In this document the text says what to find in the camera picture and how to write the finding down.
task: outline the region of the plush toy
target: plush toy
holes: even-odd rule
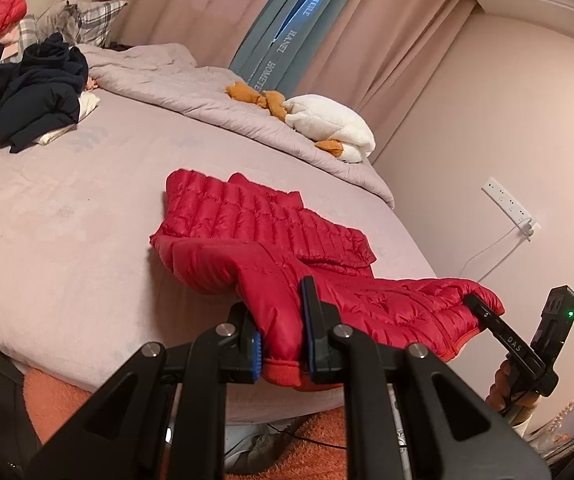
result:
[[[276,90],[264,91],[262,94],[256,92],[251,86],[242,81],[236,81],[233,85],[226,88],[227,95],[236,101],[251,103],[261,108],[269,108],[274,117],[278,117],[283,123],[285,122],[285,96]]]
[[[352,109],[320,95],[301,95],[285,101],[277,91],[257,92],[242,81],[227,87],[237,101],[268,108],[315,146],[345,162],[360,162],[375,149],[373,133]]]

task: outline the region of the wall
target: wall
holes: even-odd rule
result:
[[[542,230],[511,234],[462,273],[504,302],[530,340],[549,290],[574,289],[574,40],[515,20],[475,14],[375,162],[396,213],[438,276],[505,235],[512,223],[480,190],[494,176]],[[482,396],[504,352],[489,333],[454,368]],[[557,367],[561,383],[532,426],[574,398],[574,327]]]

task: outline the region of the curtain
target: curtain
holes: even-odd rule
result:
[[[475,5],[475,0],[349,0],[295,94],[321,94],[360,113],[374,132],[374,162]]]
[[[268,0],[129,0],[113,28],[124,44],[182,43],[200,66],[227,67]]]

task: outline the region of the metal bolt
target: metal bolt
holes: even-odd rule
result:
[[[334,334],[336,334],[338,337],[348,338],[353,334],[353,328],[349,325],[336,325],[334,326]]]
[[[216,334],[227,336],[234,335],[236,333],[236,327],[231,323],[221,323],[216,327]]]
[[[407,348],[410,354],[419,359],[424,359],[429,354],[429,349],[422,343],[412,343]]]
[[[140,349],[145,357],[156,357],[161,350],[158,343],[145,343]]]

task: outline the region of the white pillow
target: white pillow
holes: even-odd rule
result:
[[[315,142],[339,140],[346,162],[360,162],[376,148],[373,133],[351,108],[322,95],[301,95],[287,99],[285,123]]]

